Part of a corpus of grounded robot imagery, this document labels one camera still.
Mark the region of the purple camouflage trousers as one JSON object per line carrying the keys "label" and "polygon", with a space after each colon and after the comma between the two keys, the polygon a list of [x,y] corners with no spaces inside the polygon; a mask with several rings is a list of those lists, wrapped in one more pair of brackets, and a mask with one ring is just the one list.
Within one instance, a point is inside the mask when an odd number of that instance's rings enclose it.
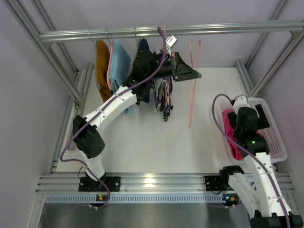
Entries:
{"label": "purple camouflage trousers", "polygon": [[155,101],[155,109],[162,113],[165,122],[168,121],[174,106],[172,104],[173,83],[172,77],[159,78],[154,81],[153,96]]}

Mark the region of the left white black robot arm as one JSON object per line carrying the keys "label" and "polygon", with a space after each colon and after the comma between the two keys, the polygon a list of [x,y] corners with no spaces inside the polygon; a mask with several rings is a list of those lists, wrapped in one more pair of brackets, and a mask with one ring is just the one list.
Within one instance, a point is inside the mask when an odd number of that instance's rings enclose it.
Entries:
{"label": "left white black robot arm", "polygon": [[201,73],[182,60],[179,52],[160,56],[149,50],[140,51],[130,75],[116,93],[93,112],[73,119],[74,142],[86,166],[86,175],[80,179],[79,190],[105,191],[110,186],[102,165],[101,153],[105,143],[101,134],[118,115],[142,102],[158,79],[181,82],[201,77]]}

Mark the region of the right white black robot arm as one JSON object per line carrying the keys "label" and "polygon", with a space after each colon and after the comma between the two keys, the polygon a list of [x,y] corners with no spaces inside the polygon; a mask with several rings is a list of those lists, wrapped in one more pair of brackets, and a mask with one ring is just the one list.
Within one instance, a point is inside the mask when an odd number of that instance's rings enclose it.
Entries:
{"label": "right white black robot arm", "polygon": [[272,168],[267,142],[258,130],[269,128],[270,124],[261,105],[251,108],[248,103],[233,104],[235,145],[242,150],[255,186],[248,183],[239,166],[227,166],[220,170],[226,183],[239,196],[247,209],[252,228],[301,228],[301,215],[293,213],[287,204]]}

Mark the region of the pink trousers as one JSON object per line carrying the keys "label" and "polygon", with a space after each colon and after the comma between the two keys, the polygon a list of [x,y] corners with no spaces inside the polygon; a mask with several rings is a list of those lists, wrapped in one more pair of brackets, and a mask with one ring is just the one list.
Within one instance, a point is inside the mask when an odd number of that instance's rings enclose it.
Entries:
{"label": "pink trousers", "polygon": [[246,156],[248,156],[248,154],[240,149],[240,147],[243,147],[253,155],[260,152],[269,154],[266,140],[258,131],[256,133],[235,133],[228,119],[228,112],[230,111],[234,111],[234,109],[227,109],[222,113],[222,116],[224,120],[224,133],[228,137],[227,142],[229,144],[232,157],[238,161],[242,161]]}

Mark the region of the pink wire hanger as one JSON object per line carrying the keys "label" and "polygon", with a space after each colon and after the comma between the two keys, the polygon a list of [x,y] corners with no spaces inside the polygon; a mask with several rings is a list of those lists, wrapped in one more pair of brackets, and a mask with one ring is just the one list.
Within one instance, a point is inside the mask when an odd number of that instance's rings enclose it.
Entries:
{"label": "pink wire hanger", "polygon": [[[170,46],[168,46],[166,44],[166,51],[169,53],[169,57],[171,57],[171,48]],[[166,97],[166,100],[167,100],[167,107],[168,109],[170,110],[170,84],[169,84],[169,67],[166,66],[166,77],[165,77],[165,80],[166,80],[166,85],[165,85],[165,97]]]}
{"label": "pink wire hanger", "polygon": [[[200,60],[200,49],[201,49],[201,40],[198,41],[196,57],[193,57],[193,41],[190,41],[190,62],[192,68],[196,66],[196,70],[198,69],[199,60]],[[190,91],[190,113],[189,113],[189,128],[192,125],[192,117],[193,117],[193,108],[194,108],[194,99],[195,99],[195,88],[196,88],[196,79],[191,80],[191,91]]]}

